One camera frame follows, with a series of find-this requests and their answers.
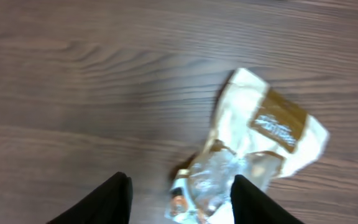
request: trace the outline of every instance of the plastic wrapper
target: plastic wrapper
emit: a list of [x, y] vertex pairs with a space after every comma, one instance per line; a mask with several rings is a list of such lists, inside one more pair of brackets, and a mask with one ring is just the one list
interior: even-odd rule
[[179, 170], [165, 216], [178, 223], [234, 223], [230, 191], [237, 174], [266, 191], [271, 179], [315, 161], [328, 137], [305, 110], [239, 68], [219, 98], [203, 150]]

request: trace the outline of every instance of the brown rectangular patch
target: brown rectangular patch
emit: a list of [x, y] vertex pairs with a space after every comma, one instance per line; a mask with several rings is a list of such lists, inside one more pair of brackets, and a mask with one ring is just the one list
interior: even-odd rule
[[302, 135], [307, 115], [297, 104], [269, 89], [250, 127], [292, 153]]

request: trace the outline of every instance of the brown wooden surface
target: brown wooden surface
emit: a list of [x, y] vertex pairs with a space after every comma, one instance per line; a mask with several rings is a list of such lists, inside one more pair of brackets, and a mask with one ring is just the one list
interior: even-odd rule
[[331, 132], [268, 194], [358, 223], [358, 0], [0, 0], [0, 223], [45, 223], [119, 170], [131, 223], [171, 223], [167, 176], [237, 67]]

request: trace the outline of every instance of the black object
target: black object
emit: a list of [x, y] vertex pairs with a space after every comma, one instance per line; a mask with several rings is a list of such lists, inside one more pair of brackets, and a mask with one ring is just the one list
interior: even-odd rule
[[[302, 224], [242, 175], [234, 180], [231, 202], [235, 224]], [[131, 205], [131, 178], [118, 172], [48, 224], [127, 224]]]

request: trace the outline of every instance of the crumpled packaging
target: crumpled packaging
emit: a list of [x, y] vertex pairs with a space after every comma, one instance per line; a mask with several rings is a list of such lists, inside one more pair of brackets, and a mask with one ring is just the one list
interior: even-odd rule
[[230, 190], [237, 174], [266, 191], [317, 160], [327, 130], [245, 68], [223, 90], [204, 148], [178, 171], [165, 216], [178, 223], [234, 223]]

